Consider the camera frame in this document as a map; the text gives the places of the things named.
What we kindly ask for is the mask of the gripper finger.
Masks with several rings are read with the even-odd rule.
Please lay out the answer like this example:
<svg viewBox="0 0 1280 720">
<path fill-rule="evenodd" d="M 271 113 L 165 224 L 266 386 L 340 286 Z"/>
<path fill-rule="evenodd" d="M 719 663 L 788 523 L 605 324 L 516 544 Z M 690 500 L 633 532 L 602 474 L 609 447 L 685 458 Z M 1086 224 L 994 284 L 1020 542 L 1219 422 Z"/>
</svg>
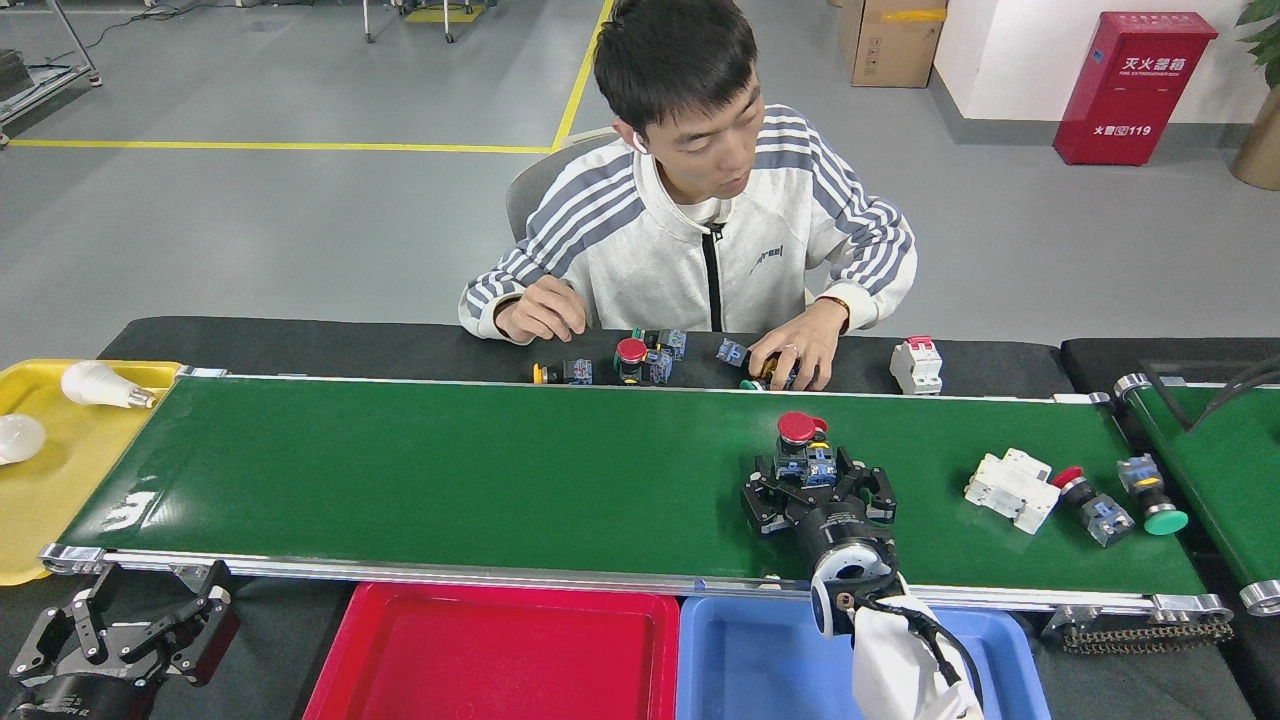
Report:
<svg viewBox="0 0 1280 720">
<path fill-rule="evenodd" d="M 846 448 L 838 448 L 838 496 L 863 501 L 872 521 L 895 523 L 899 505 L 884 470 L 852 459 Z"/>
<path fill-rule="evenodd" d="M 177 674 L 205 685 L 241 626 L 230 607 L 232 574 L 224 562 L 212 562 L 177 575 L 197 583 L 195 597 L 134 633 L 125 642 L 125 662 L 145 665 L 150 676 Z"/>
<path fill-rule="evenodd" d="M 123 571 L 105 565 L 95 579 L 61 606 L 46 607 L 15 656 L 9 676 L 20 683 L 44 683 L 58 674 L 95 673 L 111 657 L 110 630 L 104 614 L 110 609 Z"/>
<path fill-rule="evenodd" d="M 801 498 L 799 486 L 790 480 L 778 480 L 760 470 L 750 474 L 742 486 L 745 514 L 760 537 L 794 530 L 799 520 L 794 516 L 792 503 Z"/>
</svg>

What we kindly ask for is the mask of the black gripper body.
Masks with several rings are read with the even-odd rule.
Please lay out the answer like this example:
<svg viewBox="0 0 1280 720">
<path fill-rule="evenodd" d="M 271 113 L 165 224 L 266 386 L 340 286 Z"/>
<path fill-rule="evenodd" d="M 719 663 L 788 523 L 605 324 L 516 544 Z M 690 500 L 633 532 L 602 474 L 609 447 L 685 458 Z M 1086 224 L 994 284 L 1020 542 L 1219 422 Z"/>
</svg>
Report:
<svg viewBox="0 0 1280 720">
<path fill-rule="evenodd" d="M 24 691 L 6 719 L 146 719 L 156 694 L 156 665 L 105 661 L 41 670 L 20 664 L 9 671 Z"/>
<path fill-rule="evenodd" d="M 867 515 L 863 501 L 844 502 L 832 488 L 794 501 L 797 542 L 813 573 L 892 573 L 897 553 L 891 525 Z"/>
</svg>

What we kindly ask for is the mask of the person's left hand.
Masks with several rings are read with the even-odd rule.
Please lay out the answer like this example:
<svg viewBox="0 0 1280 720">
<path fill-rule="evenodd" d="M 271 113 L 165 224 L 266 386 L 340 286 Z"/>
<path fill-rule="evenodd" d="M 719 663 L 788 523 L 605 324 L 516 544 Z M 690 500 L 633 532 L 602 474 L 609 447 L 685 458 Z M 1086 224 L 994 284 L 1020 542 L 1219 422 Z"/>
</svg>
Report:
<svg viewBox="0 0 1280 720">
<path fill-rule="evenodd" d="M 767 332 L 749 348 L 748 374 L 759 379 L 774 359 L 771 388 L 782 389 L 795 375 L 796 391 L 823 391 L 831 380 L 838 338 L 849 328 L 850 311 L 844 302 L 817 299 L 806 310 Z"/>
</svg>

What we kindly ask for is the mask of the person's right hand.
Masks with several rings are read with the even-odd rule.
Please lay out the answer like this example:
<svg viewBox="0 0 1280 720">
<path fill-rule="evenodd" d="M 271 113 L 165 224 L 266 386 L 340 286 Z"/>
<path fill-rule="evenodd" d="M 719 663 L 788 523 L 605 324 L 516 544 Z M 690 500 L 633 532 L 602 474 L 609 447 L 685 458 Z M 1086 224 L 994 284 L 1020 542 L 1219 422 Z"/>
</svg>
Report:
<svg viewBox="0 0 1280 720">
<path fill-rule="evenodd" d="M 493 320 L 499 333 L 517 345 L 534 340 L 568 343 L 586 331 L 588 310 L 582 297 L 567 282 L 544 275 L 518 299 L 504 301 Z"/>
</svg>

